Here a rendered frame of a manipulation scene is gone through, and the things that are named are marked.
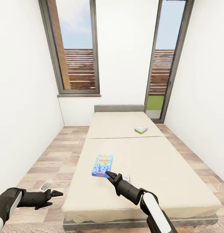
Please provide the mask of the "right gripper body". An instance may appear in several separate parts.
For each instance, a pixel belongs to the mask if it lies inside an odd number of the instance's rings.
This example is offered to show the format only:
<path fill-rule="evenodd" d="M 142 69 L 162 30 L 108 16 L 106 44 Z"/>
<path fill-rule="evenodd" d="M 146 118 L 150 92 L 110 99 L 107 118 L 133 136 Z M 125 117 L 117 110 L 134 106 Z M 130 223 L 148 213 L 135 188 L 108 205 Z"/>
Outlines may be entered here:
<path fill-rule="evenodd" d="M 122 174 L 118 174 L 114 180 L 114 187 L 118 196 L 122 195 L 128 199 L 130 188 L 133 186 L 126 180 L 123 180 Z M 129 200 L 129 199 L 128 199 Z"/>

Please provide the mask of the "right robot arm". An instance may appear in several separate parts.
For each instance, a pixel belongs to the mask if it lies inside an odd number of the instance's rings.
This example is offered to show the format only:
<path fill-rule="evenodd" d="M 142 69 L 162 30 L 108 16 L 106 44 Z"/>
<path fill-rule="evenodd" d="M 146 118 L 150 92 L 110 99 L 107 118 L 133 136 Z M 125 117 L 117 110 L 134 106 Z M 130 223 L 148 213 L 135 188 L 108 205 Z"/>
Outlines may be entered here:
<path fill-rule="evenodd" d="M 140 202 L 141 210 L 148 215 L 146 221 L 151 233 L 178 233 L 165 211 L 160 208 L 154 193 L 131 185 L 130 174 L 124 174 L 124 177 L 111 171 L 106 171 L 106 174 L 110 176 L 108 180 L 114 185 L 118 196 L 124 196 L 135 205 Z"/>

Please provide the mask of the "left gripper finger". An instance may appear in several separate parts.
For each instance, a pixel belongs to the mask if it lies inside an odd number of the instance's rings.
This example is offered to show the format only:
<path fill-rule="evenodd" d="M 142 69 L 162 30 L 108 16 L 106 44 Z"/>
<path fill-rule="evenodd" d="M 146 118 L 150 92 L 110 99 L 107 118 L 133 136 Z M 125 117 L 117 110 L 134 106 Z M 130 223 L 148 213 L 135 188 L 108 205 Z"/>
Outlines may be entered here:
<path fill-rule="evenodd" d="M 46 202 L 42 207 L 46 207 L 46 206 L 50 206 L 50 205 L 52 205 L 52 202 Z"/>
<path fill-rule="evenodd" d="M 58 192 L 58 191 L 56 191 L 56 190 L 53 190 L 53 191 L 51 192 L 50 199 L 51 199 L 52 197 L 57 197 L 57 196 L 63 196 L 63 193 L 62 193 L 62 192 Z"/>

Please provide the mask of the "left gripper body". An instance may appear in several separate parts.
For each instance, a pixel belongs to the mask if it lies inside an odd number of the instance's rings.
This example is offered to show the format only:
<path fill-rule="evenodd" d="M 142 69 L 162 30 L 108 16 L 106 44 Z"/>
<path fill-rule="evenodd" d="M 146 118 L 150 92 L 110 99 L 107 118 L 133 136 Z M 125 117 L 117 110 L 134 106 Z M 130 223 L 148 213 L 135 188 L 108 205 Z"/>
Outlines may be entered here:
<path fill-rule="evenodd" d="M 33 192 L 32 200 L 27 207 L 35 207 L 35 210 L 40 209 L 47 201 L 50 200 L 51 189 L 45 192 Z"/>

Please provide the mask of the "board game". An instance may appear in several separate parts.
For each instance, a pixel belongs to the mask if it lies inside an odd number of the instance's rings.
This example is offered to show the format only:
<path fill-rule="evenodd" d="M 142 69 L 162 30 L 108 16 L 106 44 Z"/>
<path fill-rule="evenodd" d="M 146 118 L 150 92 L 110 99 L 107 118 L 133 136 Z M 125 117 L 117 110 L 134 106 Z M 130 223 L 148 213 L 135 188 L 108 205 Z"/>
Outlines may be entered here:
<path fill-rule="evenodd" d="M 112 161 L 113 155 L 98 153 L 93 171 L 91 173 L 92 176 L 110 178 L 110 176 L 106 174 L 106 171 L 111 171 Z"/>
<path fill-rule="evenodd" d="M 135 128 L 134 130 L 142 134 L 142 133 L 145 132 L 147 129 L 148 129 L 147 127 L 141 125 L 141 126 Z"/>

